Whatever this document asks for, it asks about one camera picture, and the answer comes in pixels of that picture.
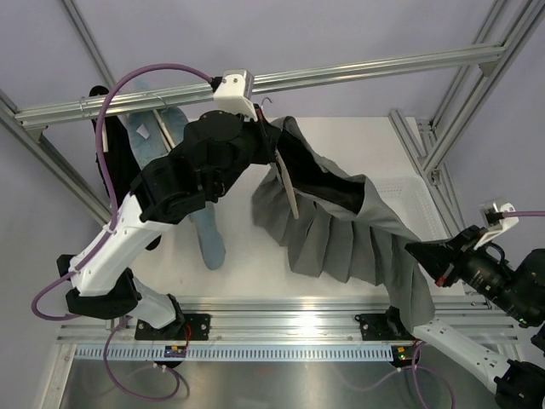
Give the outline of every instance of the black mounting bracket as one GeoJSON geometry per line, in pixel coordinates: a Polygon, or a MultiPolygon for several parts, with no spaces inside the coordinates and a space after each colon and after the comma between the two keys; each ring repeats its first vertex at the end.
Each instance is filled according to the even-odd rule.
{"type": "Polygon", "coordinates": [[[138,320],[136,325],[135,340],[137,341],[186,341],[184,328],[188,325],[191,328],[191,341],[208,341],[210,332],[210,314],[187,314],[184,313],[185,324],[174,335],[165,336],[164,332],[156,330],[147,322],[138,320]]]}
{"type": "Polygon", "coordinates": [[[364,341],[415,341],[401,324],[399,310],[390,307],[383,314],[358,314],[354,317],[364,341]]]}

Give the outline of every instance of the gray pleated skirt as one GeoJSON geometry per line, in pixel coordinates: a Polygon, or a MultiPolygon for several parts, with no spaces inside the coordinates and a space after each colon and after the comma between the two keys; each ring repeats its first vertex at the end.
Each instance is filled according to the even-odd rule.
{"type": "Polygon", "coordinates": [[[300,139],[322,170],[363,182],[364,202],[355,214],[295,189],[299,209],[296,220],[284,186],[276,170],[271,169],[252,196],[254,224],[287,247],[294,273],[319,277],[326,272],[343,283],[354,277],[373,285],[384,284],[406,328],[426,324],[434,316],[429,287],[416,261],[404,249],[418,238],[382,201],[369,178],[348,176],[334,162],[317,155],[294,118],[277,119],[272,124],[300,139]]]}

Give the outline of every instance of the cable clip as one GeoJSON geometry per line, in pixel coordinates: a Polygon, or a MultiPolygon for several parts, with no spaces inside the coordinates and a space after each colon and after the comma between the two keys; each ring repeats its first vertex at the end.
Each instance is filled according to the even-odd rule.
{"type": "Polygon", "coordinates": [[[106,233],[109,233],[109,234],[115,234],[116,233],[115,230],[110,229],[109,224],[105,224],[104,226],[102,226],[102,230],[104,230],[106,233]]]}

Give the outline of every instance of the small label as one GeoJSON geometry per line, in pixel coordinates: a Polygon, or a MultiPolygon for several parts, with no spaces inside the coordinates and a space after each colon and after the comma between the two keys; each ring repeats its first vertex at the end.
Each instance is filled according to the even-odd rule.
{"type": "Polygon", "coordinates": [[[142,138],[144,139],[147,139],[150,137],[150,133],[147,131],[147,128],[146,126],[144,126],[144,124],[140,125],[137,129],[136,129],[136,133],[138,135],[140,135],[142,138]]]}

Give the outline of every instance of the garment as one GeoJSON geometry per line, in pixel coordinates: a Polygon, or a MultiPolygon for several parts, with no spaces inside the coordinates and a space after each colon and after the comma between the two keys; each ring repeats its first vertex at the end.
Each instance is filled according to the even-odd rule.
{"type": "Polygon", "coordinates": [[[419,239],[382,201],[369,178],[349,176],[331,160],[317,155],[294,118],[277,119],[272,124],[301,145],[295,152],[295,144],[278,144],[280,154],[288,158],[284,162],[300,217],[294,219],[275,169],[252,196],[252,216],[255,225],[265,228],[279,245],[287,246],[290,269],[312,277],[325,271],[343,283],[354,277],[373,285],[384,284],[407,329],[431,320],[434,306],[427,281],[404,249],[405,244],[419,239]]]}
{"type": "MultiPolygon", "coordinates": [[[[107,95],[110,91],[102,85],[96,85],[89,92],[89,96],[107,95]]],[[[93,129],[96,131],[96,119],[92,119],[93,129]]],[[[116,194],[116,199],[119,204],[130,191],[130,183],[140,174],[140,167],[136,162],[135,156],[132,153],[129,143],[127,130],[121,123],[118,117],[106,117],[104,120],[106,127],[106,138],[108,151],[104,152],[104,160],[108,174],[112,179],[113,190],[116,194]]],[[[100,177],[104,182],[104,176],[99,166],[98,157],[95,159],[96,165],[99,168],[100,177]]],[[[157,237],[153,242],[147,245],[146,249],[151,251],[155,249],[161,242],[161,236],[157,237]]]]}
{"type": "MultiPolygon", "coordinates": [[[[175,145],[183,141],[186,115],[177,107],[157,110],[175,145]]],[[[127,118],[127,131],[132,152],[140,168],[144,168],[155,158],[165,156],[169,149],[165,146],[163,132],[158,119],[151,111],[131,113],[127,118]]],[[[197,229],[198,243],[204,264],[211,270],[220,268],[225,260],[223,238],[215,224],[215,210],[211,203],[190,214],[189,219],[197,229]]]]}

